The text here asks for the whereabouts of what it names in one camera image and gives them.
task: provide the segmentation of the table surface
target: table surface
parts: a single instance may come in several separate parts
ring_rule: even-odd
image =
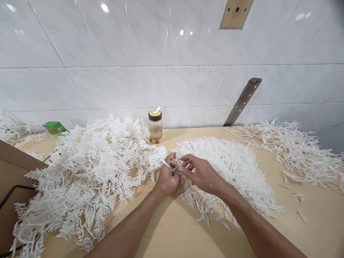
[[[165,146],[170,153],[176,142],[202,136],[243,141],[221,127],[165,129],[159,145]],[[54,139],[51,136],[29,150],[21,149],[47,156],[55,147]],[[267,220],[308,257],[343,257],[344,194],[311,184],[289,183],[291,189],[285,189],[280,186],[283,183],[280,172],[285,168],[273,158],[273,153],[250,148],[275,192],[276,204],[284,206],[285,210],[284,213],[272,212],[277,218]],[[138,188],[140,193],[128,203],[121,202],[107,217],[109,229],[134,210],[153,186],[149,181]],[[301,203],[298,198],[291,197],[292,192],[305,195],[305,201]],[[297,210],[302,211],[308,225],[297,215]],[[194,210],[178,194],[172,194],[154,213],[135,257],[255,257],[242,230],[229,224],[232,228],[229,231],[215,221],[216,213],[209,215],[211,226],[206,221],[196,222],[199,216],[199,210]],[[83,257],[86,254],[78,249],[73,239],[66,241],[55,236],[56,233],[51,233],[45,238],[43,257]]]

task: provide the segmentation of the right hand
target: right hand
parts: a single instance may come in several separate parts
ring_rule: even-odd
[[[199,189],[218,196],[224,188],[230,185],[205,159],[188,154],[181,157],[180,160],[183,163],[178,171],[191,179],[192,184],[196,185]]]

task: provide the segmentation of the finger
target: finger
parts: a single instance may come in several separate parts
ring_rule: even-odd
[[[182,163],[182,167],[186,167],[188,164],[190,164],[191,161],[183,161]]]
[[[193,172],[191,172],[191,170],[187,168],[179,168],[178,172],[182,173],[183,175],[185,175],[187,178],[190,178],[191,180],[194,178]]]
[[[191,162],[195,162],[196,159],[197,159],[197,157],[195,157],[195,156],[192,155],[192,154],[187,154],[187,155],[184,155],[183,157],[180,158],[180,160],[182,160],[182,161],[187,161],[187,160],[189,160],[189,161],[191,161]]]
[[[177,178],[178,179],[178,182],[180,182],[180,174],[179,173],[175,173],[173,175],[173,177]]]
[[[189,164],[189,166],[187,167],[187,169],[189,169],[190,171],[192,171],[194,169],[194,165],[191,163]]]
[[[171,163],[171,160],[172,160],[172,157],[175,157],[175,156],[176,156],[176,153],[175,153],[175,152],[172,152],[171,154],[169,154],[169,155],[166,157],[166,159],[165,159],[166,163],[167,163],[167,164],[170,164],[170,163]]]

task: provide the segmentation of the brown lid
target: brown lid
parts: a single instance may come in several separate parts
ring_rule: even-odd
[[[162,119],[161,111],[158,111],[156,114],[154,113],[156,110],[152,110],[148,113],[148,118],[150,121],[157,122]]]

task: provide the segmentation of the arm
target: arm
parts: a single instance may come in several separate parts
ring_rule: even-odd
[[[171,153],[166,163],[171,162]],[[85,258],[101,257],[134,257],[143,233],[159,204],[178,186],[179,174],[171,174],[171,170],[163,165],[156,185],[147,197],[124,220],[111,230]]]
[[[221,198],[233,213],[258,258],[307,258],[296,246],[257,213],[234,186],[227,183],[204,159],[191,154],[181,158],[179,172],[192,180],[201,190]]]

